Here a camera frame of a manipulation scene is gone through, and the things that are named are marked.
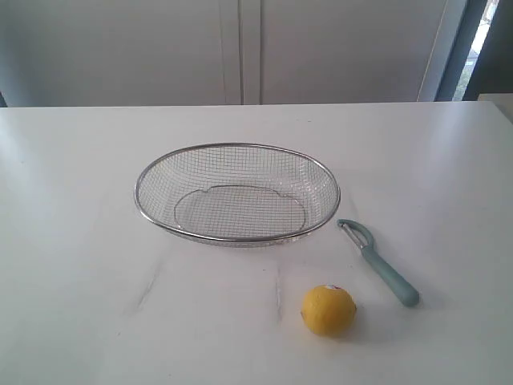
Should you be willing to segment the yellow lemon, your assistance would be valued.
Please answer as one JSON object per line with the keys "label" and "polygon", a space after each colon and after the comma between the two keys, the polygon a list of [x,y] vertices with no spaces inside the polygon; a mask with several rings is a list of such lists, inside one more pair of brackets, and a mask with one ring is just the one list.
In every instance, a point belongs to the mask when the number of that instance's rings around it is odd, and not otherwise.
{"label": "yellow lemon", "polygon": [[309,290],[302,301],[301,318],[314,334],[338,338],[353,324],[357,305],[339,286],[322,285]]}

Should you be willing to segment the teal handled peeler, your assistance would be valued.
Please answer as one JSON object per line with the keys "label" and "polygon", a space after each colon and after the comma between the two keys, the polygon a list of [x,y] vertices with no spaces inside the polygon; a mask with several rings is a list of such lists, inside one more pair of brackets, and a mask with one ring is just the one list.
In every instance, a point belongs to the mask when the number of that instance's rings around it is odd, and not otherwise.
{"label": "teal handled peeler", "polygon": [[364,260],[387,284],[401,304],[415,307],[420,303],[420,293],[378,254],[374,236],[364,225],[348,219],[338,219],[337,226],[360,249]]}

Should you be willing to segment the blue window frame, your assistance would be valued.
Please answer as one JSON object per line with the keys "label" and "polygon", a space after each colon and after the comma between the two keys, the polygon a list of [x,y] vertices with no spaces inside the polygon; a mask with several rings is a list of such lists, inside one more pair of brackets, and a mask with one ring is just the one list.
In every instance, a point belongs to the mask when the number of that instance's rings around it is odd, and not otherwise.
{"label": "blue window frame", "polygon": [[486,6],[487,0],[444,2],[418,102],[453,99]]}

